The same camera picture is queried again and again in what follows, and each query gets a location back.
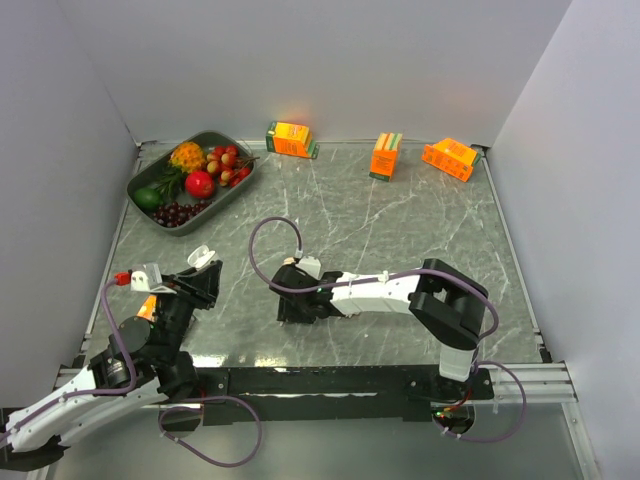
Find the white earbud charging case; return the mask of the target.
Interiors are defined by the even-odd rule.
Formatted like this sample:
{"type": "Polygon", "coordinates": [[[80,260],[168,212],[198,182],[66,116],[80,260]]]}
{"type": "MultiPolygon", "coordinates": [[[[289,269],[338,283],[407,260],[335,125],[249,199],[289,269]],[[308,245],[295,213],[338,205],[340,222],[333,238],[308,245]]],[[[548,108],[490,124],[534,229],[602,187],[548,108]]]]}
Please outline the white earbud charging case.
{"type": "Polygon", "coordinates": [[[215,250],[211,250],[207,245],[201,245],[193,250],[187,257],[187,263],[190,267],[200,270],[219,261],[220,257],[215,250]]]}

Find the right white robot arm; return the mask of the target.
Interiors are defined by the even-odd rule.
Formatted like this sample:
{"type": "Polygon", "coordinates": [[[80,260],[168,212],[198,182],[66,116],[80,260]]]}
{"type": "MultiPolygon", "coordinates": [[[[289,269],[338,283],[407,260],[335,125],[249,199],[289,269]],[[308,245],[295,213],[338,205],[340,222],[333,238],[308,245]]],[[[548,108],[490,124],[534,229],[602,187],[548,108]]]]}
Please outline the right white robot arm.
{"type": "Polygon", "coordinates": [[[441,260],[427,259],[406,272],[360,275],[320,273],[317,262],[305,257],[281,266],[269,288],[280,296],[280,322],[312,324],[361,313],[411,315],[441,344],[438,390],[454,399],[471,387],[489,295],[441,260]]]}

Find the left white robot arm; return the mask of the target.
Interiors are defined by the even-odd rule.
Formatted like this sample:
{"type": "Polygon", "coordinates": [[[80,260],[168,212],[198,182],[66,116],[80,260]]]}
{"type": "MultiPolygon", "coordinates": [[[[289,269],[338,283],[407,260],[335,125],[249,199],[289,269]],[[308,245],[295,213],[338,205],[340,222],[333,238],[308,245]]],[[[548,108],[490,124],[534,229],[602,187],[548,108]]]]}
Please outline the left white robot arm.
{"type": "Polygon", "coordinates": [[[129,286],[156,300],[152,319],[133,316],[116,323],[107,347],[75,377],[35,404],[1,412],[1,466],[28,471],[59,460],[73,443],[100,426],[154,403],[184,402],[198,387],[198,373],[182,343],[197,310],[209,310],[219,295],[223,263],[162,274],[148,270],[116,274],[101,290],[129,286]]]}

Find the orange sponge box front left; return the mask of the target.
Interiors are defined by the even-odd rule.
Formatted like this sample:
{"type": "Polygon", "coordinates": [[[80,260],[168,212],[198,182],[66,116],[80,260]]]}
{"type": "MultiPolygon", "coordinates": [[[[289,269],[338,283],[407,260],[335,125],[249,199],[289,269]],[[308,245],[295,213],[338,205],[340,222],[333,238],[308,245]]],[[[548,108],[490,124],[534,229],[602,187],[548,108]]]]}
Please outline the orange sponge box front left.
{"type": "Polygon", "coordinates": [[[143,302],[137,312],[137,316],[144,318],[150,322],[156,321],[156,303],[157,297],[155,295],[149,295],[143,302]]]}

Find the orange sponge box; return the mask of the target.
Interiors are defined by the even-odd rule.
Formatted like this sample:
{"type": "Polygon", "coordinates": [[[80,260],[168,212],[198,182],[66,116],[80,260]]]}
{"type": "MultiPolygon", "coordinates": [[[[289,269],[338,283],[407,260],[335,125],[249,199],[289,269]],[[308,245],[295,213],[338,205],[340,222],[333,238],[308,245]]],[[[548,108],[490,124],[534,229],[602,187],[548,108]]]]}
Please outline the orange sponge box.
{"type": "Polygon", "coordinates": [[[452,138],[425,145],[422,160],[448,175],[467,182],[481,154],[473,148],[452,138]]]}
{"type": "Polygon", "coordinates": [[[156,321],[156,303],[157,297],[155,295],[149,295],[143,302],[137,312],[137,316],[144,318],[150,322],[156,321]]]}
{"type": "Polygon", "coordinates": [[[315,159],[319,153],[311,130],[300,124],[272,121],[266,131],[265,143],[270,153],[308,159],[315,159]]]}
{"type": "Polygon", "coordinates": [[[401,151],[402,133],[383,132],[379,135],[371,157],[369,176],[389,182],[401,151]]]}

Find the dark grape bunch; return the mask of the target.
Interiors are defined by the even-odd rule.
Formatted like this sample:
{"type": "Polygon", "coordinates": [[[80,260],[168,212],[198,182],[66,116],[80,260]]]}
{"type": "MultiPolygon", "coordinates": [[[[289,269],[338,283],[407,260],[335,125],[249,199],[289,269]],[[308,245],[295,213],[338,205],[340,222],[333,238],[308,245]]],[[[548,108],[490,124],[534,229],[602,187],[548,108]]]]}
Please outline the dark grape bunch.
{"type": "Polygon", "coordinates": [[[173,202],[159,206],[151,214],[151,219],[160,227],[177,228],[201,214],[209,205],[210,202],[204,200],[185,205],[173,202]]]}

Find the red apple toy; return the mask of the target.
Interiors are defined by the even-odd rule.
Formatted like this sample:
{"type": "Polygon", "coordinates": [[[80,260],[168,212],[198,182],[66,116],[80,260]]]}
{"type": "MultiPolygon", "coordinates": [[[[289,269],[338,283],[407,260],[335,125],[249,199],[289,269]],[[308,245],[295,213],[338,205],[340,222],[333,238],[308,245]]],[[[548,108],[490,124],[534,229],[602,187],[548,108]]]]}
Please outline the red apple toy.
{"type": "Polygon", "coordinates": [[[184,183],[186,192],[197,199],[208,199],[215,191],[215,182],[206,171],[190,173],[184,183]]]}

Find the green lime toy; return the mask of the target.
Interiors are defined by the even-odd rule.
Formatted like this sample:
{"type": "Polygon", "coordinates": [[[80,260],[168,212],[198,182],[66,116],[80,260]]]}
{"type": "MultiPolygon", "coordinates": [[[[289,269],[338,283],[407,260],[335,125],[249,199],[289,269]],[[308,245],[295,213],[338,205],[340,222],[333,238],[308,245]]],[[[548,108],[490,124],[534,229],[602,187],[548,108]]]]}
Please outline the green lime toy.
{"type": "Polygon", "coordinates": [[[151,187],[137,189],[133,194],[133,200],[143,211],[155,211],[164,202],[162,195],[151,187]]]}

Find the red lychee bunch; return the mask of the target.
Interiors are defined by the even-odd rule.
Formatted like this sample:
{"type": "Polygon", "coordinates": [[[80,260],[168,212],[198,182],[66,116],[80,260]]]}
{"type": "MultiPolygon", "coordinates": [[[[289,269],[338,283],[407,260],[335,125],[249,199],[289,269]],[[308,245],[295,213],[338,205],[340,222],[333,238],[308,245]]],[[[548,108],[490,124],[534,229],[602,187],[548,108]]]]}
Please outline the red lychee bunch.
{"type": "Polygon", "coordinates": [[[221,187],[235,187],[254,168],[257,156],[241,155],[236,146],[216,146],[206,156],[205,172],[221,187]]]}

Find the orange pineapple toy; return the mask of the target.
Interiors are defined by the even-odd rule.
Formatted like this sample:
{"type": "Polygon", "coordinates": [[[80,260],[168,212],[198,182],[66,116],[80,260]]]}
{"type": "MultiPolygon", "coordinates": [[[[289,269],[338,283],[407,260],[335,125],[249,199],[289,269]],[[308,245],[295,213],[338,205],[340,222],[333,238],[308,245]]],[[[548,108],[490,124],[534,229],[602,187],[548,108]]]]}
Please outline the orange pineapple toy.
{"type": "Polygon", "coordinates": [[[195,142],[187,141],[178,145],[169,158],[169,165],[178,171],[191,174],[206,165],[204,150],[195,142]]]}

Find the grey fruit tray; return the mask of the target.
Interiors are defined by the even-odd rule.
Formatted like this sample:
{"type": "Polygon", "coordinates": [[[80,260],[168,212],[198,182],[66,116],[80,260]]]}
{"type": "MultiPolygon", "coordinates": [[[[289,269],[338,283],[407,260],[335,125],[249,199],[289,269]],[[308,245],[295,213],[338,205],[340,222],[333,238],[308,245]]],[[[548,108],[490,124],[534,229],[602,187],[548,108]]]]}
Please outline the grey fruit tray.
{"type": "MultiPolygon", "coordinates": [[[[197,143],[204,150],[206,156],[216,146],[229,145],[236,146],[241,155],[253,156],[246,151],[246,149],[242,148],[238,142],[216,131],[200,132],[183,142],[187,141],[197,143]]],[[[254,166],[249,176],[235,187],[221,187],[214,181],[214,194],[208,199],[197,199],[189,195],[184,188],[185,179],[189,174],[182,173],[169,165],[169,158],[176,147],[152,161],[148,166],[142,168],[141,171],[134,175],[127,186],[127,195],[137,210],[143,214],[152,225],[174,237],[181,237],[201,227],[208,219],[212,218],[239,197],[241,192],[256,178],[256,168],[254,166]],[[182,226],[172,229],[160,227],[151,219],[151,214],[154,211],[143,211],[134,203],[134,192],[143,187],[151,187],[157,190],[163,197],[163,205],[168,205],[173,202],[181,205],[195,204],[201,200],[210,202],[210,205],[201,214],[182,226]]]]}

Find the orange sponge box back left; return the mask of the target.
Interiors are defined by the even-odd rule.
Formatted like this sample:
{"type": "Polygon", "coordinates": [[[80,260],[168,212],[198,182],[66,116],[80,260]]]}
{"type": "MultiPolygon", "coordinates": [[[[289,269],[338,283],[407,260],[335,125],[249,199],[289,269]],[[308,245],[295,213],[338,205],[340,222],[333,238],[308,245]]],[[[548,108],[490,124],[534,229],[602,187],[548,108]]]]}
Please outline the orange sponge box back left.
{"type": "Polygon", "coordinates": [[[300,124],[272,121],[266,131],[265,143],[270,153],[308,159],[315,159],[319,153],[311,130],[300,124]]]}

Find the orange sponge box back middle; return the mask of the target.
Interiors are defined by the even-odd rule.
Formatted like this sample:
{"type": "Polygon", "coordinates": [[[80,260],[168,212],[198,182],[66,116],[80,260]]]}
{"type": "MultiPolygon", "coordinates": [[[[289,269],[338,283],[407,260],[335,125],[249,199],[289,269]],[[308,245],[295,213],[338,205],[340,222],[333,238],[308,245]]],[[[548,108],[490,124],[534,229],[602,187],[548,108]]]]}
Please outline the orange sponge box back middle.
{"type": "Polygon", "coordinates": [[[389,182],[401,151],[402,133],[383,132],[379,135],[371,157],[369,176],[389,182]]]}

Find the orange sponge box back right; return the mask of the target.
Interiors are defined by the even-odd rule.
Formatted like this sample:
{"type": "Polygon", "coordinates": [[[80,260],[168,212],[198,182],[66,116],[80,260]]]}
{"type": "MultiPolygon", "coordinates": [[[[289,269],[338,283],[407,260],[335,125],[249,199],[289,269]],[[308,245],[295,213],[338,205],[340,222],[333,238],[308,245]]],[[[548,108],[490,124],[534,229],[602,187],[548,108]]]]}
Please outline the orange sponge box back right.
{"type": "Polygon", "coordinates": [[[448,175],[467,182],[481,154],[473,148],[452,138],[425,145],[422,160],[448,175]]]}

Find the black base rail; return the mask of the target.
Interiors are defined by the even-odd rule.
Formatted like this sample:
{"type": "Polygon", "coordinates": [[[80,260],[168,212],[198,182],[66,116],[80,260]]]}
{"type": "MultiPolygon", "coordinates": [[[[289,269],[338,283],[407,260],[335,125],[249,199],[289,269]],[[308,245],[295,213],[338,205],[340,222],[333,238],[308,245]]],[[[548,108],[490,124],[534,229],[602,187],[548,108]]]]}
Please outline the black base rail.
{"type": "Polygon", "coordinates": [[[253,416],[230,399],[251,406],[263,421],[395,418],[429,422],[432,407],[494,398],[489,371],[460,383],[436,365],[199,368],[191,390],[170,401],[204,404],[203,424],[231,425],[253,416]]]}

